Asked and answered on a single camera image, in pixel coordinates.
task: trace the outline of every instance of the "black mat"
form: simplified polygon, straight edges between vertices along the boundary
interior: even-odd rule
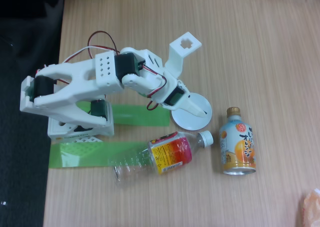
[[[43,226],[48,118],[21,113],[20,90],[27,75],[58,63],[63,1],[0,3],[0,227]]]

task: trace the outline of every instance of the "white circular base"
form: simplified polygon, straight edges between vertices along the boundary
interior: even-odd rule
[[[197,117],[181,108],[171,111],[172,118],[178,126],[188,131],[197,131],[209,124],[212,117],[212,108],[209,101],[198,93],[190,93],[190,99],[207,114],[205,117]]]

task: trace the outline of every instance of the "white bottle cap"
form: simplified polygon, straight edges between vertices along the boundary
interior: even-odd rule
[[[208,147],[214,143],[214,138],[210,131],[203,131],[199,133],[203,139],[204,147]]]

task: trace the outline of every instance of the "green strip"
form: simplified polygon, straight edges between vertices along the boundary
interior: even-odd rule
[[[90,102],[80,101],[76,105],[85,112],[89,112]],[[144,105],[113,104],[113,122],[120,125],[132,126],[169,126],[170,111],[158,107],[152,111]]]
[[[146,142],[58,143],[50,149],[49,168],[136,165]]]

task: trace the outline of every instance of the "can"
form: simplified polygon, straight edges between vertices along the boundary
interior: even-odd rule
[[[228,123],[221,127],[220,149],[223,173],[246,175],[256,172],[256,153],[252,127],[241,119],[240,108],[226,111]]]

